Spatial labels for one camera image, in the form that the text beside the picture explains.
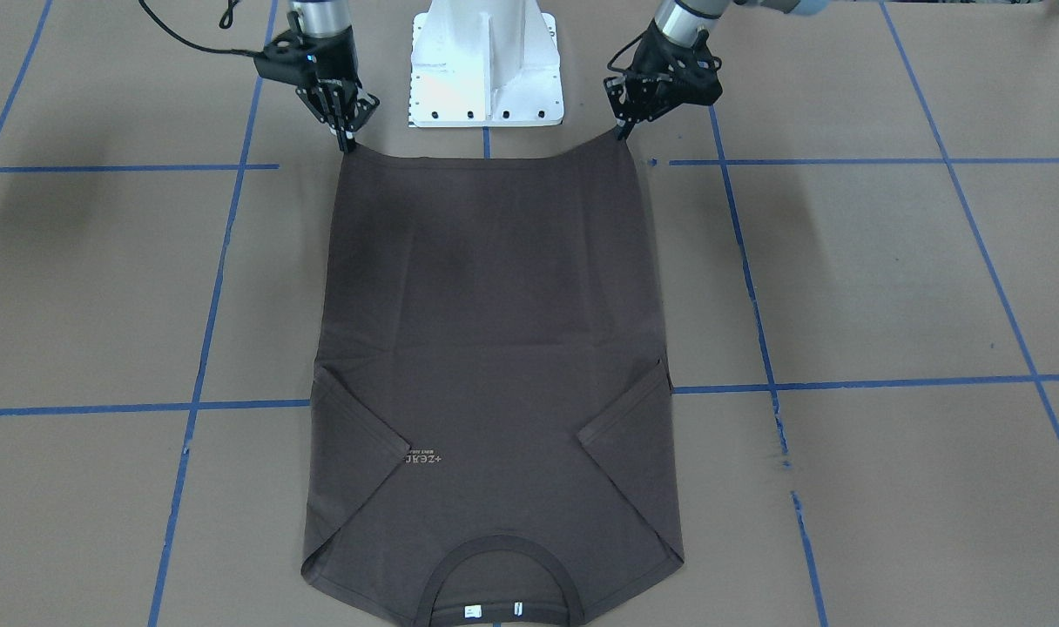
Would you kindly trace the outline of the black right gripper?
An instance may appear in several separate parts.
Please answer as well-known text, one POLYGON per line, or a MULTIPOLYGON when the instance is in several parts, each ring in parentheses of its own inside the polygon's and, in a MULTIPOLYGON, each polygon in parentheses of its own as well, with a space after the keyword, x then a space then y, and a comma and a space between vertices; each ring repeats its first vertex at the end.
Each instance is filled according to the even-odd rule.
POLYGON ((359 79, 352 26, 323 38, 286 30, 254 53, 253 62, 262 78, 298 87, 297 96, 329 127, 342 153, 354 150, 355 133, 380 106, 359 79))

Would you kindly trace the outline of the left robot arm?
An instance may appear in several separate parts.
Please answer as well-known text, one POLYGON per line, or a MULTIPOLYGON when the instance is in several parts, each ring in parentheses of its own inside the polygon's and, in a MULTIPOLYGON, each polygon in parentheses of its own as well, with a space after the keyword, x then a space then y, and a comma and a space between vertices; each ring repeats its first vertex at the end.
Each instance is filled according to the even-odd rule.
POLYGON ((652 20, 606 65, 603 88, 616 140, 682 105, 712 106, 724 94, 720 58, 710 51, 729 1, 661 1, 652 20))

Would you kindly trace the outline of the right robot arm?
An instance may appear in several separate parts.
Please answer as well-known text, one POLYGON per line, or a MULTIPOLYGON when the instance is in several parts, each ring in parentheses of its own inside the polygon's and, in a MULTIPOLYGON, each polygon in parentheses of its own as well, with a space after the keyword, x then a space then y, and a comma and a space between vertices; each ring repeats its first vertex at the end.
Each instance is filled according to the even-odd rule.
POLYGON ((359 75, 347 1, 291 1, 287 28, 254 53, 261 78, 289 84, 319 123, 337 138, 339 150, 357 147, 355 133, 377 110, 359 75))

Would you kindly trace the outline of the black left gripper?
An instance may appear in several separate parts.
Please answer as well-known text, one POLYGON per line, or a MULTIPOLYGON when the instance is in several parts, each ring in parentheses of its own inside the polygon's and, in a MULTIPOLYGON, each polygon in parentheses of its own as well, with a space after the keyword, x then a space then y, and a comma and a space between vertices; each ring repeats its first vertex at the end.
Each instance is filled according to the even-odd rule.
POLYGON ((721 60, 708 51, 707 39, 702 30, 696 43, 680 46, 656 23, 645 29, 625 74, 603 79, 616 119, 616 140, 626 140, 638 123, 664 117, 678 105, 708 106, 722 96, 721 60))

